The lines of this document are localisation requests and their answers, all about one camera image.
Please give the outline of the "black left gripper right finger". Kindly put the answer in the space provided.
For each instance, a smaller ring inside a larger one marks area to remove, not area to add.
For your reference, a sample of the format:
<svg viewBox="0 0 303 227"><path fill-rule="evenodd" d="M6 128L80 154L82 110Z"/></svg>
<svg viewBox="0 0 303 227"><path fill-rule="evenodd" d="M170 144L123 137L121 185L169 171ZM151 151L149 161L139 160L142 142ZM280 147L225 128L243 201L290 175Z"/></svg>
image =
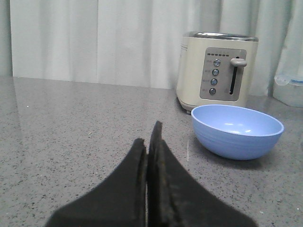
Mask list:
<svg viewBox="0 0 303 227"><path fill-rule="evenodd" d="M201 186L179 163L154 125L147 167L150 227L255 227L249 216Z"/></svg>

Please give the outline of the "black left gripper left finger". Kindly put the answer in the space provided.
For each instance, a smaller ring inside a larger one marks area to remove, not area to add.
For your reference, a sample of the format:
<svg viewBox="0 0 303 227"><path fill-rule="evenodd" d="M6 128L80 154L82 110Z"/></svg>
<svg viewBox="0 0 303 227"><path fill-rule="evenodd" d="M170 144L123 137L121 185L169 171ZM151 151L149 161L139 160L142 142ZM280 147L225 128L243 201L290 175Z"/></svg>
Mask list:
<svg viewBox="0 0 303 227"><path fill-rule="evenodd" d="M143 139L97 187L59 208L47 227L143 227L147 154Z"/></svg>

